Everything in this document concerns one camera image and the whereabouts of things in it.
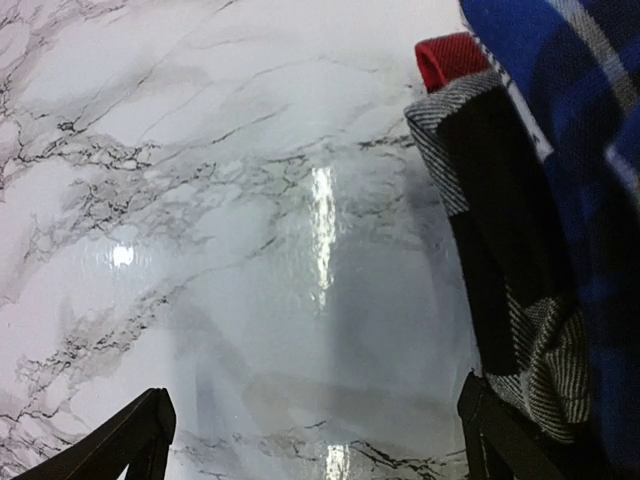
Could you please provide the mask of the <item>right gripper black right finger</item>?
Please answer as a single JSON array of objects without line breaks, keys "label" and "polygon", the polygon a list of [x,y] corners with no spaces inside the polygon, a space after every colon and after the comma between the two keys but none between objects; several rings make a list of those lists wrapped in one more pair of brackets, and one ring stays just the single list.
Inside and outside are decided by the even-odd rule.
[{"label": "right gripper black right finger", "polygon": [[457,403],[471,479],[568,479],[535,426],[469,373]]}]

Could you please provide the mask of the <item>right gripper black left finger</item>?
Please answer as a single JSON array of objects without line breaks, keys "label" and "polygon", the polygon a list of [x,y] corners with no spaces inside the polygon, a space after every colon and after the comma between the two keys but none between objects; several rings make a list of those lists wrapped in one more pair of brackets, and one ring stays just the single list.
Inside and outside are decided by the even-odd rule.
[{"label": "right gripper black left finger", "polygon": [[31,479],[163,479],[176,431],[164,388],[150,388],[95,431],[29,470]]}]

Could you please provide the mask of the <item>red black plaid shirt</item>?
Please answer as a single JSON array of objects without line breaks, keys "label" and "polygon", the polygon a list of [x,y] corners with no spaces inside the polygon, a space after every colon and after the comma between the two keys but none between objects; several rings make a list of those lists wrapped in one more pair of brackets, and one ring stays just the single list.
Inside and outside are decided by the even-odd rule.
[{"label": "red black plaid shirt", "polygon": [[427,94],[405,117],[454,234],[483,376],[571,444],[590,413],[586,334],[533,142],[469,34],[422,41],[415,55]]}]

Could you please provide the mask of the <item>blue plaid shirt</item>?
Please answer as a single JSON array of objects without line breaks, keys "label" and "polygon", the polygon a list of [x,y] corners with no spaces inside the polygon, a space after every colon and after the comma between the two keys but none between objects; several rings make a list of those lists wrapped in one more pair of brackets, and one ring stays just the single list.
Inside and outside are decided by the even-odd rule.
[{"label": "blue plaid shirt", "polygon": [[542,138],[592,369],[592,418],[639,475],[639,5],[464,1],[469,29]]}]

